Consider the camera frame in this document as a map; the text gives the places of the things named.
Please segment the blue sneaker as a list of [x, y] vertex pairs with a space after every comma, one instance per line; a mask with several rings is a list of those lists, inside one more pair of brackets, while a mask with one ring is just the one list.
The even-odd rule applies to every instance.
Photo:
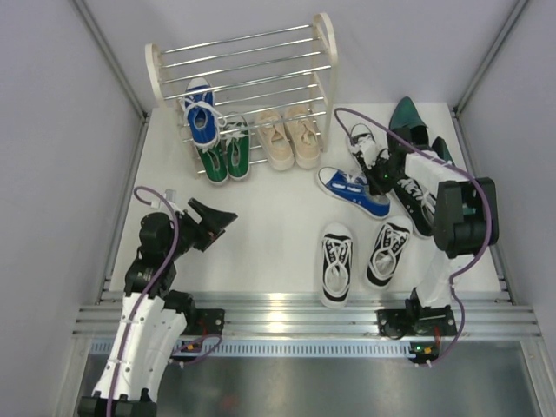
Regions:
[[214, 91], [204, 77], [193, 78], [178, 99], [184, 122], [189, 125], [194, 145], [202, 150], [213, 148], [220, 140], [220, 131], [226, 126], [222, 113], [215, 108]]
[[317, 173], [321, 190], [333, 198], [357, 207], [367, 215], [386, 218], [390, 213], [390, 200], [385, 195], [372, 195], [367, 180], [332, 167], [323, 167]]

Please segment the green sneaker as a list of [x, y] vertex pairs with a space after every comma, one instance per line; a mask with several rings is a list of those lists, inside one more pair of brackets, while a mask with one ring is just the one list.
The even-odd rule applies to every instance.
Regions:
[[251, 135], [248, 123], [243, 116], [232, 112], [228, 114], [225, 130], [230, 130], [225, 140], [228, 173], [235, 181], [247, 178], [250, 163]]
[[223, 185], [228, 180], [228, 168], [221, 144], [217, 142], [211, 148], [198, 149], [197, 152], [208, 180], [214, 185]]

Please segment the beige lace sneaker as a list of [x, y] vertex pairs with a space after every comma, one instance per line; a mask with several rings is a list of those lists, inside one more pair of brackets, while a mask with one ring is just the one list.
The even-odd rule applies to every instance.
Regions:
[[284, 117], [297, 164], [303, 169], [315, 168], [320, 160], [321, 145], [313, 117], [303, 105], [287, 108]]
[[277, 171], [292, 168], [295, 157], [280, 113], [276, 110], [263, 111], [255, 124], [259, 142], [270, 166]]

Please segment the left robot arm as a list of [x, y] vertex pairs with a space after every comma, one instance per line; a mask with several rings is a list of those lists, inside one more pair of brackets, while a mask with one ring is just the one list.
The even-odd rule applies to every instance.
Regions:
[[197, 327], [191, 294], [175, 291], [175, 261], [191, 249], [204, 252], [237, 218], [195, 198], [188, 205], [199, 219], [154, 189], [137, 186], [135, 197], [150, 193], [151, 213], [140, 221], [140, 245], [124, 277], [122, 312], [109, 358], [91, 395], [78, 403], [80, 416], [154, 416], [167, 365], [181, 335]]

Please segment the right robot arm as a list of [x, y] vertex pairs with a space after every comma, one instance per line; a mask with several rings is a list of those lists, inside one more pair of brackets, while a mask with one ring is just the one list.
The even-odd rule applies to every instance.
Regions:
[[399, 193], [406, 214], [378, 228], [364, 273], [365, 283], [386, 289], [407, 254], [411, 236], [426, 225], [436, 250], [403, 308], [378, 311], [379, 332], [392, 340], [406, 335], [459, 338], [464, 320], [450, 307], [458, 299], [456, 278], [498, 240], [496, 188], [492, 179], [472, 178], [433, 150], [382, 148], [366, 126], [354, 126], [349, 148], [368, 184]]

